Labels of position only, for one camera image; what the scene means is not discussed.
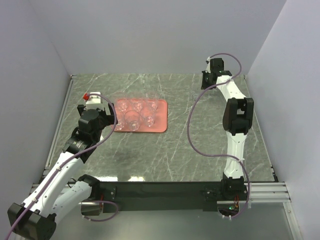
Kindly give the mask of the clear round glass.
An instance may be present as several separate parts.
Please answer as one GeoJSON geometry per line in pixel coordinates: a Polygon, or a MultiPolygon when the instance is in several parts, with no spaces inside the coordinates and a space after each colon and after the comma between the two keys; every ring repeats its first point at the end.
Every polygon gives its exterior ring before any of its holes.
{"type": "Polygon", "coordinates": [[[158,109],[159,94],[155,91],[149,91],[146,94],[146,104],[155,111],[158,109]]]}

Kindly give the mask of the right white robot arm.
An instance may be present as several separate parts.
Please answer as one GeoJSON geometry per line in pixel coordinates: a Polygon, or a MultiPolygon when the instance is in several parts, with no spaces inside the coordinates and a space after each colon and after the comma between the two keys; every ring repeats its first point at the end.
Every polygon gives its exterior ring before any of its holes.
{"type": "Polygon", "coordinates": [[[253,124],[254,100],[241,92],[231,72],[224,69],[222,58],[208,57],[206,63],[207,67],[202,71],[201,89],[214,86],[226,101],[222,126],[227,136],[227,157],[220,194],[225,200],[246,198],[244,148],[253,124]]]}

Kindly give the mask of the clear faceted glass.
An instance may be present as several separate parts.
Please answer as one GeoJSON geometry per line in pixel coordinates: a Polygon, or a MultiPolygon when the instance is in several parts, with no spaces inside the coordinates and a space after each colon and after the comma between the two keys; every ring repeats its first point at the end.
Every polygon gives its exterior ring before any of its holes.
{"type": "Polygon", "coordinates": [[[125,112],[129,107],[129,102],[125,97],[120,97],[116,99],[115,105],[119,111],[125,112]]]}
{"type": "Polygon", "coordinates": [[[144,105],[144,96],[140,92],[131,92],[129,94],[129,102],[134,111],[140,112],[144,105]]]}

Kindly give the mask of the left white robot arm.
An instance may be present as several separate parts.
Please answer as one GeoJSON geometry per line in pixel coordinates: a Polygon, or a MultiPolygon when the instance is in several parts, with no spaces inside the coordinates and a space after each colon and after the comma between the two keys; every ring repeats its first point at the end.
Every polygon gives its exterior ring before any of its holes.
{"type": "Polygon", "coordinates": [[[110,114],[106,114],[100,99],[78,106],[78,126],[54,167],[21,204],[13,203],[9,207],[11,233],[29,240],[49,240],[58,223],[79,203],[97,203],[99,207],[105,203],[101,182],[87,174],[79,177],[65,193],[62,190],[97,146],[104,142],[102,130],[116,125],[114,104],[109,102],[108,108],[110,114]]]}

